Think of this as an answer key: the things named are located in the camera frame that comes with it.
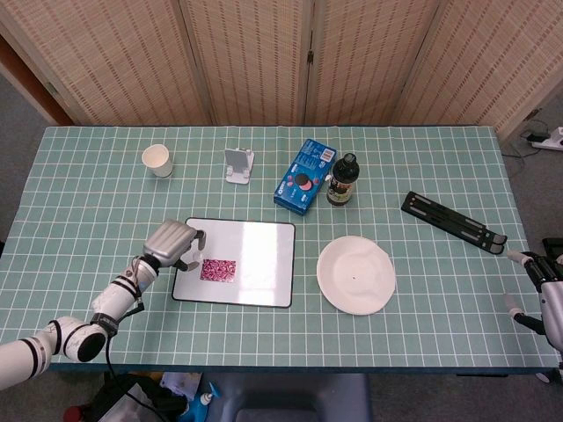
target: green grid tablecloth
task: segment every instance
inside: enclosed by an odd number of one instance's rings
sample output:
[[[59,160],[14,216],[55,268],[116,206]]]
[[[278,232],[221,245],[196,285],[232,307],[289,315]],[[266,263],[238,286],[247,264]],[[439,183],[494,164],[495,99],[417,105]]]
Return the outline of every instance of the green grid tablecloth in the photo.
[[[308,137],[353,151],[361,174],[345,207],[330,206],[323,186],[302,217],[276,206],[273,192]],[[168,179],[141,163],[158,142],[173,156]],[[236,147],[256,153],[248,186],[223,178],[223,150]],[[504,308],[506,291],[538,312],[523,270],[401,212],[410,190],[506,234],[509,249],[526,249],[490,127],[50,127],[0,259],[0,343],[55,317],[88,321],[91,300],[164,218],[198,216],[294,223],[291,307],[175,302],[173,271],[163,270],[143,296],[147,310],[121,324],[115,363],[555,365],[546,340],[514,326]],[[320,294],[318,255],[345,235],[375,240],[395,265],[396,293],[374,315],[344,314]]]

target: paper cup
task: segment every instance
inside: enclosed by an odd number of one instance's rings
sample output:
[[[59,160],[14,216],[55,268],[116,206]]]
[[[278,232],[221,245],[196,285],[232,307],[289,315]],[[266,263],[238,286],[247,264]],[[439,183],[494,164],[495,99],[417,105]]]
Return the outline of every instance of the paper cup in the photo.
[[[143,152],[143,164],[159,178],[167,178],[172,174],[170,152],[161,143],[150,145]]]

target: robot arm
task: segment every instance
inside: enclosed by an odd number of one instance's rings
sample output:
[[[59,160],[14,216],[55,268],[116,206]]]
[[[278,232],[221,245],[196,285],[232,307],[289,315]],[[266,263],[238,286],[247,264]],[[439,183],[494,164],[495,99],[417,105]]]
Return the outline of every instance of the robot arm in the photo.
[[[535,253],[508,251],[508,258],[526,270],[539,295],[542,319],[527,316],[511,296],[505,296],[508,313],[519,324],[545,335],[550,344],[563,353],[563,266]]]
[[[166,220],[143,246],[143,255],[131,264],[91,303],[94,316],[89,324],[71,316],[50,321],[33,337],[0,346],[0,390],[45,372],[53,354],[62,353],[76,362],[98,356],[108,338],[117,334],[121,319],[137,303],[143,310],[142,294],[158,276],[159,268],[174,266],[181,271],[194,269],[180,257],[191,249],[205,246],[205,232],[182,222]]]

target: dark glass bottle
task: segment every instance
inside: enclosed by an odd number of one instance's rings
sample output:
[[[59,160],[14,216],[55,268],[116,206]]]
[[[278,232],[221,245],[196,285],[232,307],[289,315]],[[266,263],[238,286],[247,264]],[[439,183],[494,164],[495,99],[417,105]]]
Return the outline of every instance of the dark glass bottle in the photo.
[[[326,193],[328,201],[337,207],[346,204],[352,196],[354,182],[358,176],[360,176],[360,167],[355,160],[355,155],[348,152],[333,166],[331,184]]]

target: patterned card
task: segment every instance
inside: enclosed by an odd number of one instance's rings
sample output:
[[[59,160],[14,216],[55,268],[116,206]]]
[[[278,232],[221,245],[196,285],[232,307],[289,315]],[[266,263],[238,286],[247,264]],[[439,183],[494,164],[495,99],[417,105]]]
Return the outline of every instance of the patterned card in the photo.
[[[235,280],[237,261],[225,259],[203,259],[200,279],[232,283]]]

